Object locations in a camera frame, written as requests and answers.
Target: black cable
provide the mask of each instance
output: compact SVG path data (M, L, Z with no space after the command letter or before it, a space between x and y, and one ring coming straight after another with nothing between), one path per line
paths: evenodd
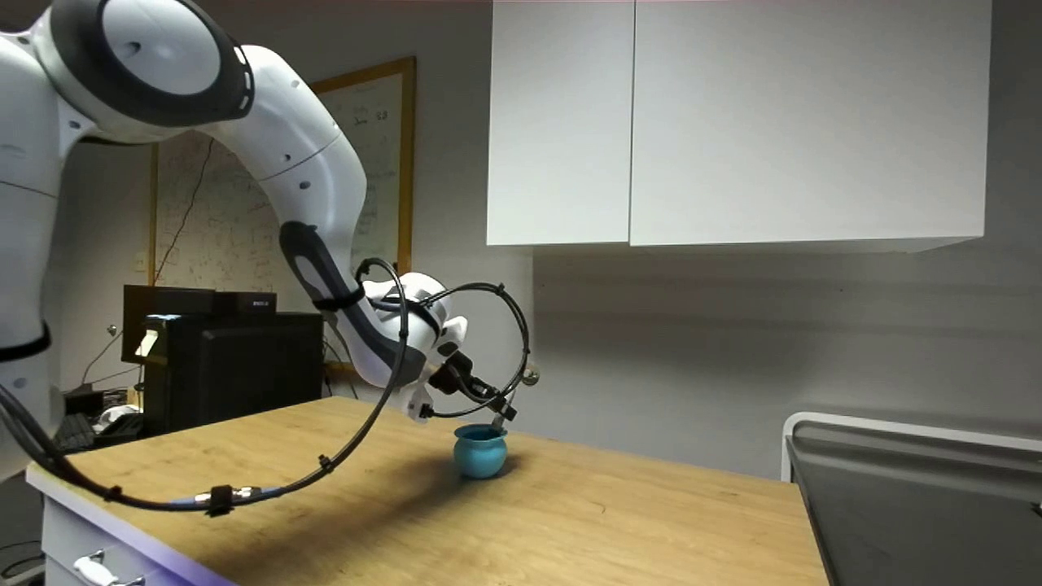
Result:
M385 263L385 269L394 276L394 291L402 292L397 273L387 263ZM309 472L309 475L302 475L296 481L276 484L276 488L226 488L226 484L214 484L207 496L197 496L197 498L150 502L150 498L125 496L119 484L102 484L92 475L78 472L66 460L66 451L45 436L45 431L36 422L36 416L3 383L0 383L0 420L7 422L9 436L21 445L21 451L36 464L42 464L54 479L66 479L68 484L78 484L78 488L83 488L83 492L92 492L92 496L97 496L105 502L119 502L119 506L147 507L147 512L226 515L236 506L258 506L258 502L282 498L289 492L299 492L299 488L331 475L364 444L364 436L371 433L371 425L377 422L385 403L394 393L394 380L397 380L397 371L399 371L402 355L406 355L411 327L406 327L406 307L402 302L399 302L397 318L399 318L397 352L394 352L390 380L387 380L381 400L371 408L364 422L353 431L353 436L336 457L319 457L319 469L317 472Z
M203 191L203 183L204 183L204 170L207 170L207 162L212 162L212 154L214 154L214 139L204 139L204 154L203 154L203 162L197 162L197 171L194 171L194 183L191 183L191 191L187 191L187 204L184 204L184 211L181 211L181 217L179 217L179 225L174 225L174 231L172 231L172 238L169 238L169 244L167 244L167 250L161 250L161 262L155 263L154 286L159 283L159 276L161 276L161 269L167 269L167 262L172 256L172 250L174 250L174 244L181 240L181 231L184 231L184 225L187 225L187 217L191 217L191 211L194 211L194 203L197 203L197 191ZM102 346L102 352L83 364L83 374L82 374L78 386L95 383L95 380L86 380L92 367L95 367L95 364L109 352L109 346L118 346L119 339L122 339L122 328L114 333L114 336Z
M394 292L402 301L402 286L394 273L394 267L381 263L390 276L394 276ZM465 283L465 286L455 286L455 291L442 291L428 301L422 301L427 307L435 302L435 301L445 301L445 297L455 297L455 292L465 292L465 291L485 291L485 292L493 292L497 301L508 302L508 310L513 313L516 318L516 328L522 328L522 364L513 371L513 377L493 390L488 386L488 400L479 403L479 408L488 408L491 400L510 400L513 386L522 383L525 371L526 371L526 359L531 359L531 333L526 333L526 321L525 321L525 313L522 307L505 292L505 286L491 286L491 283ZM319 457L319 469L296 479L296 481L286 481L286 484L276 484L276 488L232 488L232 484L214 484L207 496L194 496L194 498L181 498L181 502L150 502L150 498L135 498L135 496L125 496L119 484L102 484L95 479L86 479L83 472L78 472L66 451L45 436L45 431L36 422L36 416L0 383L0 420L7 422L9 436L27 449L27 457L32 461L38 461L45 472L51 472L54 479L66 479L105 502L119 502L119 506L129 506L129 507L147 507L147 512L207 512L207 515L226 515L232 507L236 506L258 506L258 502L271 502L271 498L282 498L289 492L299 492L299 488L309 488L317 484L319 479L331 475L361 444L364 436L371 433L371 425L377 422L381 410L387 408L390 393L394 393L394 380L402 367L402 355L406 355L406 336L411 336L411 327L406 327L406 315L411 315L411 307L406 302L397 302L397 318L399 318L399 328L397 328L397 352L394 352L394 364L390 364L390 380L387 386L381 390L381 400L371 408L371 415L364 416L364 422L353 431L353 436L336 451L336 457Z
M458 374L458 390L476 400L476 408L468 410L449 410L449 415L438 415L438 410L428 410L427 416L438 416L438 420L452 420L452 416L468 416L468 415L479 415L479 410L488 410L488 408L501 408L501 415L513 403L513 390L516 383L525 380L525 371L531 367L531 328L526 328L526 318L516 307L516 301L501 286L501 283L463 283L463 286L452 286L452 291L438 291L433 292L428 301L422 301L427 307L438 302L438 301L449 301L449 297L458 297L458 292L491 292L497 297L513 321L516 321L516 336L522 336L522 362L516 362L516 371L508 377L508 383L501 390L493 390L491 383L479 380L479 377L468 377L468 374Z
M169 238L169 244L167 244L167 250L161 250L161 262L155 263L154 286L159 283L172 246L181 240L181 231L184 231L184 225L187 225L187 217L191 217L191 209L194 209L197 191L203 191L203 183L204 183L204 170L207 170L207 162L212 162L212 154L214 154L214 139L204 139L204 154L203 154L203 162L197 162L194 184L191 184L191 191L187 191L187 204L184 204L184 211L181 211L179 225L172 229L172 238Z

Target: wall cabinet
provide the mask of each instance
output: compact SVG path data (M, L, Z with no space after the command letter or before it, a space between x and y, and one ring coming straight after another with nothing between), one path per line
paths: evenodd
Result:
M493 3L488 244L984 234L988 0Z

